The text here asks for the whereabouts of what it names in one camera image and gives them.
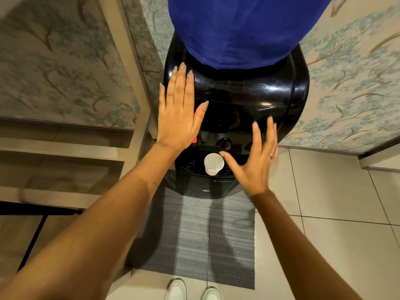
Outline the person's right hand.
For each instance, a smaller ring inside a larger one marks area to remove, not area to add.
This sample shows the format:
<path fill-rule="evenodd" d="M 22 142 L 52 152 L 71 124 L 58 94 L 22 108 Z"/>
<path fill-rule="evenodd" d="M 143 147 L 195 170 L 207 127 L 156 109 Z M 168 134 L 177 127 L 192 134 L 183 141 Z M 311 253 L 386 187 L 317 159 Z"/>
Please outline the person's right hand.
<path fill-rule="evenodd" d="M 241 172 L 233 172 L 235 178 L 247 192 L 250 198 L 273 192 L 269 188 L 269 173 L 271 164 L 278 156 L 277 125 L 275 123 L 275 154 L 263 155 L 262 136 L 257 122 L 253 123 L 253 143 L 247 162 L 242 165 Z"/>

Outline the person's left hand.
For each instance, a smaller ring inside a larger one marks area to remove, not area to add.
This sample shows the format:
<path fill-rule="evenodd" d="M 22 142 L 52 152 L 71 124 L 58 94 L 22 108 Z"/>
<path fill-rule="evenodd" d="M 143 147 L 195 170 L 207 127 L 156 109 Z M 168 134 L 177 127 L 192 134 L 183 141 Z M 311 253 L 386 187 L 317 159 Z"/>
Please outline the person's left hand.
<path fill-rule="evenodd" d="M 195 97 L 194 74 L 186 73 L 184 104 L 175 104 L 175 82 L 179 67 L 172 70 L 166 90 L 166 109 L 158 114 L 158 137 L 156 143 L 174 155 L 186 149 L 198 135 L 201 125 L 194 125 Z"/>

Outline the person's left forearm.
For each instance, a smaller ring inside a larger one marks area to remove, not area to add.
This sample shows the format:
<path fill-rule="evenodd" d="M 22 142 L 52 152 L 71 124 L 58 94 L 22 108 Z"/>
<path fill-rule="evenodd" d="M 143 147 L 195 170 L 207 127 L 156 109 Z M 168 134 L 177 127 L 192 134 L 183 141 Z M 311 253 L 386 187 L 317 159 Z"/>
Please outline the person's left forearm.
<path fill-rule="evenodd" d="M 115 186 L 17 273 L 0 300 L 105 299 L 159 184 L 191 142 L 157 140 Z"/>

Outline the person's right forearm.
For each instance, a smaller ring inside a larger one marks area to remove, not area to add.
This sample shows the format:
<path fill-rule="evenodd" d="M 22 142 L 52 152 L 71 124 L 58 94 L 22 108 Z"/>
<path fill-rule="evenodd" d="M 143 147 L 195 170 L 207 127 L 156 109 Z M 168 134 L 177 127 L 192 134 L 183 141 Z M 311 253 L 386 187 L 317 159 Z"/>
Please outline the person's right forearm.
<path fill-rule="evenodd" d="M 296 300 L 363 300 L 293 222 L 268 188 L 250 188 Z"/>

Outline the white paper cup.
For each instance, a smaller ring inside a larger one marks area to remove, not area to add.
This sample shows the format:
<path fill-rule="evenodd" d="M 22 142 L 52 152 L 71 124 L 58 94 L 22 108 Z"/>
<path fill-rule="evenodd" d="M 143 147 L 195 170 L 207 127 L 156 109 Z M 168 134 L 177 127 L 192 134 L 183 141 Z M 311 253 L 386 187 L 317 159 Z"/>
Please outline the white paper cup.
<path fill-rule="evenodd" d="M 220 154 L 210 153 L 204 158 L 205 172 L 209 176 L 215 176 L 224 168 L 224 159 Z"/>

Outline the black water dispenser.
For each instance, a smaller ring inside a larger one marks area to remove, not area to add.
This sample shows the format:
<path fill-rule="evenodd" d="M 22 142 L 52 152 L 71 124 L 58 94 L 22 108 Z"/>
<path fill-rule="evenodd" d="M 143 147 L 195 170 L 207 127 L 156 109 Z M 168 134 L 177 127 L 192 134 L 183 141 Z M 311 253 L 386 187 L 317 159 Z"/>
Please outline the black water dispenser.
<path fill-rule="evenodd" d="M 238 185 L 225 163 L 215 176 L 205 172 L 204 158 L 217 153 L 216 142 L 229 138 L 230 153 L 240 165 L 247 162 L 252 146 L 252 124 L 266 135 L 267 118 L 277 124 L 278 142 L 295 127 L 306 105 L 310 87 L 308 65 L 298 44 L 274 65 L 249 70 L 217 70 L 196 60 L 176 32 L 164 66 L 164 85 L 175 66 L 184 62 L 194 74 L 195 108 L 209 101 L 197 147 L 191 145 L 175 160 L 176 189 L 181 195 L 208 199 L 226 197 Z"/>

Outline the grey woven floor mat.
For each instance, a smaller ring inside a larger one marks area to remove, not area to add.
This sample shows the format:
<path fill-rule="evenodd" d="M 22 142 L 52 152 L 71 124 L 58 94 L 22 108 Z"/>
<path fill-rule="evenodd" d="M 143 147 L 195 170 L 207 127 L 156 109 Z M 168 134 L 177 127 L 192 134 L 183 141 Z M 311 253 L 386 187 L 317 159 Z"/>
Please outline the grey woven floor mat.
<path fill-rule="evenodd" d="M 255 208 L 241 186 L 224 198 L 177 192 L 168 170 L 124 266 L 255 289 Z"/>

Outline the blue water bottle cover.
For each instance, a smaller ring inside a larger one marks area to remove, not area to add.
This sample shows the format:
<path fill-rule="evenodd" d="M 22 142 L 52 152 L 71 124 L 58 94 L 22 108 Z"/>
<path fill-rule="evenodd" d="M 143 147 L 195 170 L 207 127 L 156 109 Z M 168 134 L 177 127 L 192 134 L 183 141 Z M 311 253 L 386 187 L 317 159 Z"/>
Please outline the blue water bottle cover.
<path fill-rule="evenodd" d="M 332 0 L 168 0 L 177 36 L 218 70 L 277 63 L 315 26 Z"/>

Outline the beige shelf unit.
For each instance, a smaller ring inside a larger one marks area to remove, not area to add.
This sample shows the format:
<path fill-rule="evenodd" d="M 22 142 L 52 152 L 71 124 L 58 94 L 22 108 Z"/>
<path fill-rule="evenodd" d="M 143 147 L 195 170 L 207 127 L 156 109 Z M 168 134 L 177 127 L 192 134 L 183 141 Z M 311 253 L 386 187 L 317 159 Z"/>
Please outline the beige shelf unit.
<path fill-rule="evenodd" d="M 165 1 L 1 2 L 0 200 L 86 208 L 135 165 L 157 137 Z"/>

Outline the person's right white shoe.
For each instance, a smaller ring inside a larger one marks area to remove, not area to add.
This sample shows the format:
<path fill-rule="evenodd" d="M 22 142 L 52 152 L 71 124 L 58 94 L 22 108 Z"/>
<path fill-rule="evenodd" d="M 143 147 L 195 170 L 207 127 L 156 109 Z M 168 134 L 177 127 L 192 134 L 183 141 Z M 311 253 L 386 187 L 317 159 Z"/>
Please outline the person's right white shoe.
<path fill-rule="evenodd" d="M 208 287 L 202 293 L 200 300 L 222 300 L 222 295 L 216 287 Z"/>

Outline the person's white shoe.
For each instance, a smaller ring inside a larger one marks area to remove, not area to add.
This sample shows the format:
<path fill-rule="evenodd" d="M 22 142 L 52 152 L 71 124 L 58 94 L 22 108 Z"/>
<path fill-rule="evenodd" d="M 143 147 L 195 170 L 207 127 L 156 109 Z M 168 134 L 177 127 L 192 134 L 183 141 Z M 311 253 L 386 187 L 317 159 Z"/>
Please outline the person's white shoe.
<path fill-rule="evenodd" d="M 183 279 L 174 278 L 169 282 L 164 300 L 187 300 L 186 284 Z"/>
<path fill-rule="evenodd" d="M 208 287 L 202 293 L 200 300 L 222 300 L 222 295 L 216 287 Z"/>

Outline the person's left white shoe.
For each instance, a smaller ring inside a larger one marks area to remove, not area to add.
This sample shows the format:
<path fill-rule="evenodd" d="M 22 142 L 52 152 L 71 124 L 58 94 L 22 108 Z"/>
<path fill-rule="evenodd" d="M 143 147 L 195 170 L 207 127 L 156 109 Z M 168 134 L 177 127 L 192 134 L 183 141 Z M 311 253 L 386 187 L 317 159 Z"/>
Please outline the person's left white shoe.
<path fill-rule="evenodd" d="M 169 282 L 164 300 L 187 300 L 186 284 L 183 279 L 174 278 Z"/>

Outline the black metal table frame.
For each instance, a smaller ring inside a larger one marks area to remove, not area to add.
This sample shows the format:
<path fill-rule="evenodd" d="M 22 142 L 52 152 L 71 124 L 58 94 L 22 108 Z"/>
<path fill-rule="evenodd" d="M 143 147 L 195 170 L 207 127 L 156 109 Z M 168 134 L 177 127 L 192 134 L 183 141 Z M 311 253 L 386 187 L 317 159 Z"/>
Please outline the black metal table frame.
<path fill-rule="evenodd" d="M 0 201 L 0 215 L 1 216 L 41 216 L 41 220 L 37 226 L 36 231 L 24 253 L 24 256 L 19 264 L 17 272 L 19 272 L 27 263 L 28 258 L 34 248 L 34 245 L 41 233 L 41 230 L 46 223 L 48 216 L 71 216 L 81 215 L 83 213 L 82 208 L 68 208 L 68 207 L 56 207 L 39 205 L 26 202 L 10 202 Z"/>

